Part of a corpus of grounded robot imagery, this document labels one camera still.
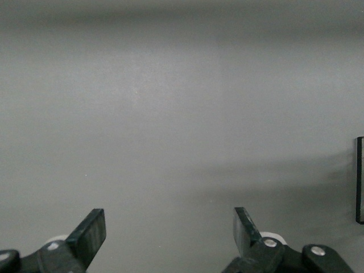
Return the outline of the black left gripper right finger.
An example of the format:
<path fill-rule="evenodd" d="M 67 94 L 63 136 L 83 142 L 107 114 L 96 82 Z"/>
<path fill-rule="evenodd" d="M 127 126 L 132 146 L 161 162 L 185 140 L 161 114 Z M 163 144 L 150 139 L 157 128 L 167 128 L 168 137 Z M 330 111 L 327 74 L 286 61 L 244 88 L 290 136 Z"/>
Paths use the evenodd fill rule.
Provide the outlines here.
<path fill-rule="evenodd" d="M 328 246 L 308 244 L 298 252 L 280 235 L 259 232 L 244 207 L 234 209 L 233 234 L 239 256 L 221 273 L 354 273 Z"/>

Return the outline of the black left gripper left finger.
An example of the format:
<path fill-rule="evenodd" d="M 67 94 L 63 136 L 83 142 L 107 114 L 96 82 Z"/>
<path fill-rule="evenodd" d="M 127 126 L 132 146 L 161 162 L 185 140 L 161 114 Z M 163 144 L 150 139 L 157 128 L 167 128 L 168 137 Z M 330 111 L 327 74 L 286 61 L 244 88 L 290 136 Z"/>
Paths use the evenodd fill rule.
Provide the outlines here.
<path fill-rule="evenodd" d="M 105 212 L 93 209 L 70 235 L 48 240 L 26 257 L 0 250 L 0 273 L 87 273 L 105 239 Z"/>

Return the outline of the black wire cup holder rack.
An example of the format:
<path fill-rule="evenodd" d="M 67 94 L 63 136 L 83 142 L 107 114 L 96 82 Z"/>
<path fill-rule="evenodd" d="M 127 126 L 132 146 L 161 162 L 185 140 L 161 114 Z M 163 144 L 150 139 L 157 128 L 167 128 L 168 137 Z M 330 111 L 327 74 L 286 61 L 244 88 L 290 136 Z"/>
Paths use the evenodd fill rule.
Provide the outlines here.
<path fill-rule="evenodd" d="M 364 225 L 364 136 L 357 138 L 356 156 L 356 221 Z"/>

